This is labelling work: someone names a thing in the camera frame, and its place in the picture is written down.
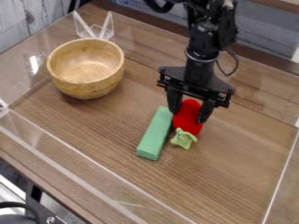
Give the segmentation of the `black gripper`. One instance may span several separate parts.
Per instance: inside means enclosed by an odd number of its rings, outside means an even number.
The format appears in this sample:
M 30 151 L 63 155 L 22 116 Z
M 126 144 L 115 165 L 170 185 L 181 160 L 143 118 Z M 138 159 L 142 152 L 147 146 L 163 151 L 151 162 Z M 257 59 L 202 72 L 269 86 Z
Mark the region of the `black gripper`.
M 234 87 L 215 73 L 219 49 L 189 47 L 185 66 L 161 66 L 158 85 L 167 93 L 169 109 L 175 114 L 186 95 L 203 100 L 198 123 L 206 123 L 215 108 L 230 106 Z

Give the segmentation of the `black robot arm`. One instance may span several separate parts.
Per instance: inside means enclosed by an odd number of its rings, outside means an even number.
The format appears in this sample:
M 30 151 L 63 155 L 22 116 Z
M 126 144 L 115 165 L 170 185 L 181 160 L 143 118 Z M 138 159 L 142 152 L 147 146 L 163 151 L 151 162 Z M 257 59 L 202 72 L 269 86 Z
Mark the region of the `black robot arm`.
M 219 55 L 237 41 L 238 0 L 145 0 L 158 13 L 167 13 L 177 4 L 187 11 L 190 40 L 186 47 L 186 65 L 162 66 L 158 85 L 167 92 L 169 109 L 179 112 L 186 95 L 202 100 L 197 122 L 206 123 L 215 108 L 230 105 L 235 88 L 218 77 Z

